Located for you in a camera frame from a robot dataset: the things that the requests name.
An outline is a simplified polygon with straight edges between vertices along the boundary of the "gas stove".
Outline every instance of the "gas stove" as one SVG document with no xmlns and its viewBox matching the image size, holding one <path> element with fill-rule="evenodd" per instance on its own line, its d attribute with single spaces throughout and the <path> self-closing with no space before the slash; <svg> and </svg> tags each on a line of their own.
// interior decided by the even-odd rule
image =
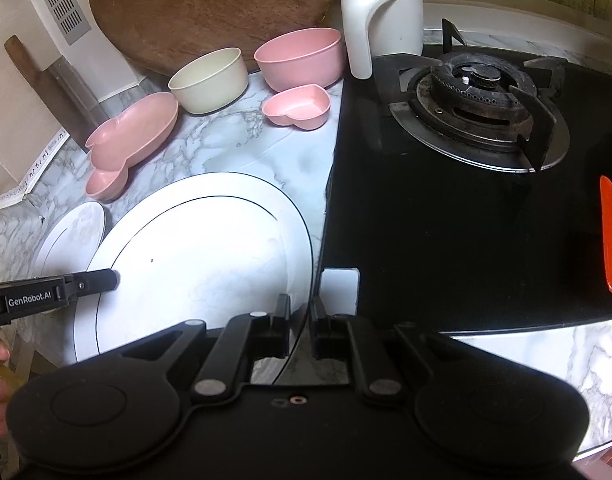
<svg viewBox="0 0 612 480">
<path fill-rule="evenodd" d="M 452 45 L 346 78 L 322 263 L 357 267 L 358 313 L 452 333 L 612 319 L 599 177 L 612 76 Z"/>
<path fill-rule="evenodd" d="M 570 135 L 551 98 L 564 83 L 566 59 L 523 63 L 551 73 L 548 87 L 537 89 L 523 67 L 501 57 L 452 52 L 453 38 L 465 41 L 448 20 L 443 37 L 438 59 L 397 54 L 374 60 L 379 96 L 404 130 L 438 152 L 490 170 L 526 173 L 560 162 Z M 402 70 L 413 72 L 405 92 Z"/>
</svg>

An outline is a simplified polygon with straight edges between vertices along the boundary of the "cream bowl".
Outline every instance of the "cream bowl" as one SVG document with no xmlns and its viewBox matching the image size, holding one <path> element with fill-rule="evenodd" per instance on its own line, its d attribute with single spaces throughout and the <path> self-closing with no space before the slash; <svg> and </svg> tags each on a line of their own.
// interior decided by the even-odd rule
<svg viewBox="0 0 612 480">
<path fill-rule="evenodd" d="M 208 114 L 229 105 L 248 86 L 246 64 L 238 48 L 222 48 L 182 67 L 168 88 L 185 110 Z"/>
</svg>

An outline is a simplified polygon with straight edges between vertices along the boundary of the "pink heart-shaped dish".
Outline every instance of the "pink heart-shaped dish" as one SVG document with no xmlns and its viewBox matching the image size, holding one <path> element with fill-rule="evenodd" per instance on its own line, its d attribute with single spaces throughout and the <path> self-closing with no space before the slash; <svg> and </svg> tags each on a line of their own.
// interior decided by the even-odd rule
<svg viewBox="0 0 612 480">
<path fill-rule="evenodd" d="M 297 86 L 268 99 L 262 113 L 278 126 L 314 130 L 328 119 L 330 95 L 319 85 Z"/>
</svg>

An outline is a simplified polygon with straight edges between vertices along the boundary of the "pink bowl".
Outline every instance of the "pink bowl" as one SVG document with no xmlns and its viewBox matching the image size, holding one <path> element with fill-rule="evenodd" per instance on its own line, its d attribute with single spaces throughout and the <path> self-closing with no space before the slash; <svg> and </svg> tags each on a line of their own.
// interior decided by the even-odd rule
<svg viewBox="0 0 612 480">
<path fill-rule="evenodd" d="M 330 86 L 345 66 L 342 35 L 325 27 L 295 30 L 260 46 L 255 61 L 277 92 L 307 84 Z"/>
<path fill-rule="evenodd" d="M 294 124 L 302 130 L 322 126 L 330 112 L 330 95 L 319 85 L 291 88 L 272 96 L 262 113 L 279 126 Z"/>
<path fill-rule="evenodd" d="M 179 104 L 170 92 L 140 99 L 114 119 L 99 126 L 86 141 L 96 169 L 86 194 L 96 200 L 117 198 L 128 182 L 128 168 L 152 155 L 170 135 Z"/>
</svg>

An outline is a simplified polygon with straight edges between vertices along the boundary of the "small white plate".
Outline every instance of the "small white plate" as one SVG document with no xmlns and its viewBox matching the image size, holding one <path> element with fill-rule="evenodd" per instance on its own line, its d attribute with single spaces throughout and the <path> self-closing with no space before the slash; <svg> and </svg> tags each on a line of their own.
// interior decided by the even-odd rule
<svg viewBox="0 0 612 480">
<path fill-rule="evenodd" d="M 106 267 L 118 272 L 119 286 L 78 301 L 78 361 L 188 319 L 210 329 L 239 314 L 273 312 L 280 293 L 295 312 L 308 302 L 313 260 L 303 218 L 284 193 L 246 174 L 206 173 L 129 211 L 89 270 Z M 264 361 L 256 380 L 272 381 L 283 362 Z"/>
<path fill-rule="evenodd" d="M 58 276 L 85 271 L 99 247 L 106 228 L 104 208 L 86 202 L 66 213 L 44 240 L 31 275 Z"/>
</svg>

